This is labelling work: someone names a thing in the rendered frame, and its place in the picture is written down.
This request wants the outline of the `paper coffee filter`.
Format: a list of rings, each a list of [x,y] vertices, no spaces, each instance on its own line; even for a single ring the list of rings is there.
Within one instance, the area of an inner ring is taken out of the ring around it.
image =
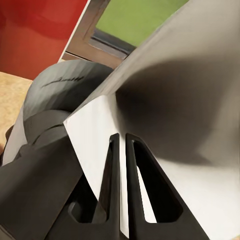
[[[106,213],[109,140],[119,133],[120,231],[128,239],[127,133],[145,142],[210,240],[240,235],[240,0],[189,0],[64,128]],[[145,220],[157,223],[137,172]]]

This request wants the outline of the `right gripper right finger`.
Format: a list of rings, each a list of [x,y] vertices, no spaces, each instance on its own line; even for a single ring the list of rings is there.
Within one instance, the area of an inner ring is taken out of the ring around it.
[[[145,142],[125,135],[129,240],[210,240]],[[156,223],[145,219],[139,167]]]

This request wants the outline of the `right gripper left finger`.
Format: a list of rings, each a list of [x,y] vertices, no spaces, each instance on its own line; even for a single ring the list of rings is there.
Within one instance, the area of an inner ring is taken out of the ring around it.
[[[107,217],[92,223],[98,199],[85,173],[44,240],[120,240],[120,134],[110,136],[111,166]]]

